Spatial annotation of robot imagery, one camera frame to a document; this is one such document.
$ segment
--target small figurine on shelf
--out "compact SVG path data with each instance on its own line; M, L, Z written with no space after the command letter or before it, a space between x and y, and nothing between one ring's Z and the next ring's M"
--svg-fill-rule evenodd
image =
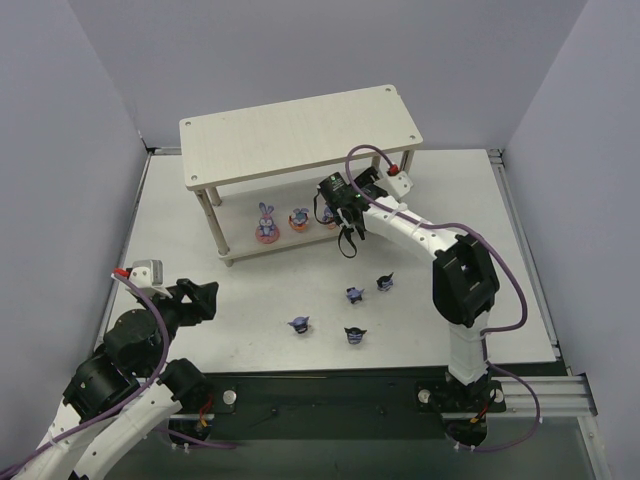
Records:
M289 322L289 325L291 325L297 333L304 333L309 330L309 317L296 317L293 319L293 322Z
M391 287L393 287L393 272L391 272L389 275L383 275L381 276L378 280L376 280L376 283L378 284L378 290L380 290L381 292L388 292Z
M347 288L347 298L351 305L362 301L362 292L364 292L364 288L362 290L358 290L356 287Z
M349 342L349 345L359 344L364 334L367 333L366 330L360 330L358 327L345 328L344 331L347 334L347 342Z
M259 207L262 212L262 218L260 219L260 224L256 228L256 238L260 243L268 245L280 238L280 230L274 223L273 217L271 216L271 212L274 210L273 205L269 205L267 207L263 202L260 202Z
M309 225L309 209L308 208L296 208L293 213L289 215L289 225L296 232L304 232Z
M322 220L320 223L325 225L329 230L333 230L337 227L336 222L333 221L333 213L329 207L324 207L324 213L322 214Z

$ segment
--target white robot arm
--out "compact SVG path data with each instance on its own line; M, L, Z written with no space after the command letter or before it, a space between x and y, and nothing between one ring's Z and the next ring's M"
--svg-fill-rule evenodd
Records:
M403 212L421 223L429 223L391 196L376 201L394 212ZM367 231L400 245L421 260L434 260L437 252L447 251L458 243L456 234L450 230L426 231L374 205L363 212L363 217ZM488 320L489 312L483 312L471 327L449 323L449 373L463 385L476 382L487 373L480 332L487 328Z
M487 374L481 332L487 327L499 288L488 252L469 236L421 227L430 222L399 203L413 186L406 172L395 170L380 178L378 171L370 167L355 183L375 198L377 205L363 198L339 173L318 185L342 229L341 236L353 245L354 230L362 239L365 231L371 232L422 260L433 260L434 304L450 325L449 372L462 385L474 384Z
M149 310L120 316L104 343L76 370L35 458L19 470L5 470L0 479L99 480L162 421L183 407L197 410L211 398L206 378L187 359L173 360L159 377L154 372L160 373L158 365L165 364L179 327L213 319L218 284L199 286L179 279L175 286L164 288L162 263L157 260L136 262L131 269L114 273L124 277L121 281ZM154 309L159 315L152 314ZM149 378L150 386L142 393L136 377ZM123 408L126 399L136 394ZM96 421L105 415L108 418ZM65 435L83 424L88 426Z

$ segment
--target shelf leg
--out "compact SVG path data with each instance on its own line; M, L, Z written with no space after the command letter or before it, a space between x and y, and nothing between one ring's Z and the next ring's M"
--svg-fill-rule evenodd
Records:
M400 170L409 173L411 163L413 163L413 154L415 150L405 150L402 152L402 161L400 162Z
M218 247L218 253L220 255L226 255L229 253L229 245L227 245L227 241L222 234L222 229L220 228L220 223L216 218L216 212L211 205L211 201L209 200L209 195L207 195L206 190L196 190L195 191L196 198L200 202L200 206L204 210L205 215L207 216L207 222L209 222L209 228L211 229L211 233L213 234L213 239L216 241L216 246ZM230 267L233 265L233 260L225 260L225 265Z
M216 187L207 188L207 192L209 193L209 198L211 199L211 205L214 207L219 207L222 205L222 199L218 194L218 189Z

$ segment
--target white table surface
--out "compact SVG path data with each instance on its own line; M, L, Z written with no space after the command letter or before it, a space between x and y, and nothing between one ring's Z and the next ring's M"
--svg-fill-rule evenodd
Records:
M225 194L242 189L335 170L333 166L270 177L223 187L220 193L224 200ZM491 360L553 361L486 152L417 151L411 177L415 187L406 198L410 209L436 223L460 221L478 230L504 256L523 285L529 321L516 332L489 337ZM173 285L180 277L196 283L220 283L216 318L181 328L170 350L170 359L187 357L203 372L446 365L449 330L431 301L431 262L420 262L373 235L358 245L359 253L353 260L342 257L334 241L327 241L238 261L227 268L217 259L200 206L185 189L181 158L156 156L151 159L126 265L138 259L161 259L166 285ZM395 272L395 286L390 292L378 292L376 278L391 271ZM501 289L490 326L512 324L520 317L517 297L504 274L498 272ZM366 288L364 302L349 304L344 291L350 286ZM110 325L136 307L130 294L119 287ZM297 335L287 322L301 315L311 317L311 329ZM358 346L346 341L343 328L351 326L368 330Z
M396 88L382 85L185 118L180 142L184 182L199 190L341 162L363 143L411 150L422 135Z

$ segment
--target white wall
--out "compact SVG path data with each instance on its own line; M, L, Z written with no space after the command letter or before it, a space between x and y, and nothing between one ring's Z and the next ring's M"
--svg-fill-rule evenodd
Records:
M144 159L67 2L2 2L0 469L95 342Z
M149 146L178 121L393 83L429 147L502 147L585 0L70 0Z
M588 2L506 153L563 352L588 374L616 478L638 478L637 0Z

